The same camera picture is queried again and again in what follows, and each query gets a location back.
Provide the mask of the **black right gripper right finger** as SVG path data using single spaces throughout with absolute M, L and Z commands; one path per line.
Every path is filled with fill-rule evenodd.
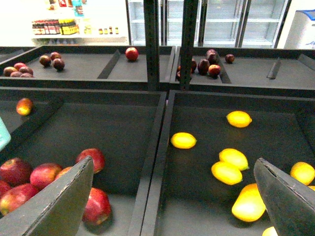
M 315 191 L 263 158 L 253 168 L 259 193 L 279 236 L 315 234 Z

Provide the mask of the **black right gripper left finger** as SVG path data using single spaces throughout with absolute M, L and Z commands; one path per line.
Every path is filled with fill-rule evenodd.
M 25 204 L 0 220 L 2 236 L 74 236 L 93 181 L 93 161 L 85 157 Z

